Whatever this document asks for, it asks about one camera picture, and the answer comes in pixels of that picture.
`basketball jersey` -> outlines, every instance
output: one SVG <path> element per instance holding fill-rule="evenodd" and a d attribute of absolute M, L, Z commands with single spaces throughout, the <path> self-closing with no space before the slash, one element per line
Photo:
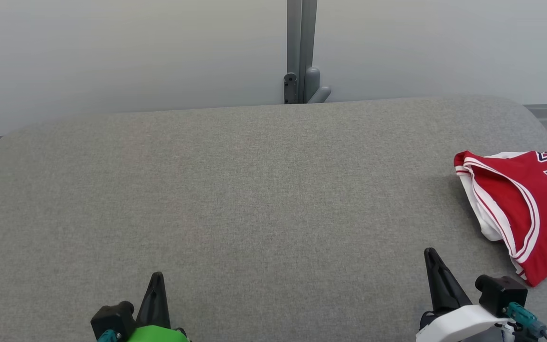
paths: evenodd
<path fill-rule="evenodd" d="M 454 159 L 457 175 L 491 241 L 503 240 L 528 285 L 547 277 L 547 152 L 502 152 Z"/>

